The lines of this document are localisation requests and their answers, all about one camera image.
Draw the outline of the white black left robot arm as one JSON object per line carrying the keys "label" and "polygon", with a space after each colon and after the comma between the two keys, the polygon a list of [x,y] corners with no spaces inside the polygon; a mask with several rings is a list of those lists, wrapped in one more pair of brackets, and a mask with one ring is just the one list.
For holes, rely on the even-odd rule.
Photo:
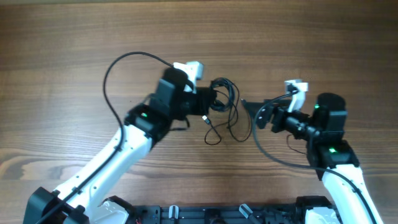
{"label": "white black left robot arm", "polygon": [[55,190],[39,187],[29,198],[24,223],[126,223],[132,212],[104,196],[121,176],[172,130],[175,120],[205,117],[216,93],[200,88],[199,62],[165,69],[155,93],[131,109],[112,140],[84,168]]}

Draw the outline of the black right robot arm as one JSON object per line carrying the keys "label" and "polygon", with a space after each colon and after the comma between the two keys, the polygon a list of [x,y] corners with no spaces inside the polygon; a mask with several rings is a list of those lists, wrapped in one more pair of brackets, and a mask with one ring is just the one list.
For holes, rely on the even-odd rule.
{"label": "black right robot arm", "polygon": [[[334,93],[318,95],[313,113],[301,112],[304,91],[288,91],[263,103],[243,103],[252,118],[252,135],[258,149],[270,160],[298,169],[311,169],[331,195],[343,223],[382,223],[382,218],[364,183],[359,159],[344,140],[347,117],[345,100]],[[289,132],[306,141],[306,165],[283,161],[267,152],[257,130],[272,123],[271,131]]]}

